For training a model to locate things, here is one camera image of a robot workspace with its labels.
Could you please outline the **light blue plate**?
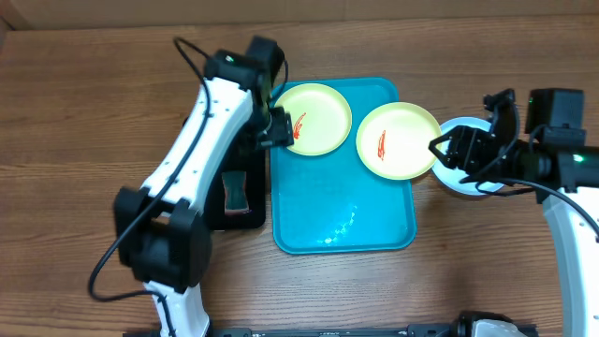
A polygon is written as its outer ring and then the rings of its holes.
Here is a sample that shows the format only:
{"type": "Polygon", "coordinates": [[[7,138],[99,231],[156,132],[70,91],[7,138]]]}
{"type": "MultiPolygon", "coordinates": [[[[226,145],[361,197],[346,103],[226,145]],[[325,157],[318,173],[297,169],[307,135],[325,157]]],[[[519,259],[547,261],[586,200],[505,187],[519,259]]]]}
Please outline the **light blue plate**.
{"type": "MultiPolygon", "coordinates": [[[[479,129],[481,132],[488,132],[491,124],[483,119],[475,118],[475,117],[457,117],[451,120],[444,122],[441,127],[442,135],[450,132],[456,127],[459,126],[468,126],[471,128],[479,129]]],[[[471,145],[471,137],[467,137],[461,139],[460,147],[458,150],[462,150],[464,159],[468,153],[469,147],[471,145]]],[[[468,176],[467,172],[464,171],[459,166],[455,168],[444,167],[437,159],[432,166],[432,171],[436,178],[444,184],[447,188],[453,190],[454,192],[472,196],[472,197],[483,197],[486,194],[478,191],[475,187],[476,183],[460,183],[460,180],[466,178],[468,176]]],[[[488,192],[498,192],[500,189],[504,187],[502,183],[490,183],[484,182],[480,184],[482,190],[488,192]]]]}

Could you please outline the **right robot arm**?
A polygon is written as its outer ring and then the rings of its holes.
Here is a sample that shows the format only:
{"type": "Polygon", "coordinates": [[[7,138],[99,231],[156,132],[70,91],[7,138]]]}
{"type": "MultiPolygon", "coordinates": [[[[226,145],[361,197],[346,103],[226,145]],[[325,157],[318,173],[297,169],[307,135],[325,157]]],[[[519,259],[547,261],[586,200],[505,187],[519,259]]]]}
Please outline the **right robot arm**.
{"type": "Polygon", "coordinates": [[[565,336],[598,333],[598,150],[575,131],[550,139],[537,127],[530,140],[513,127],[483,131],[456,126],[429,143],[466,182],[521,184],[535,191],[556,251],[565,336]]]}

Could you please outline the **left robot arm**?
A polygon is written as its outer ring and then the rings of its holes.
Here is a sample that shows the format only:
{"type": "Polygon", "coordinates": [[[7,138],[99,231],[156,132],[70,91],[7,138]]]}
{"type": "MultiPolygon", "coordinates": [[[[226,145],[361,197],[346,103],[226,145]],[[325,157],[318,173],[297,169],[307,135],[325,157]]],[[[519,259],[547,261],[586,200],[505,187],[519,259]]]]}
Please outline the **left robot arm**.
{"type": "Polygon", "coordinates": [[[153,298],[162,336],[205,336],[200,280],[218,228],[265,220],[265,152],[292,144],[290,116],[271,104],[287,70],[276,45],[218,51],[198,71],[196,104],[157,169],[113,203],[110,251],[153,298]]]}

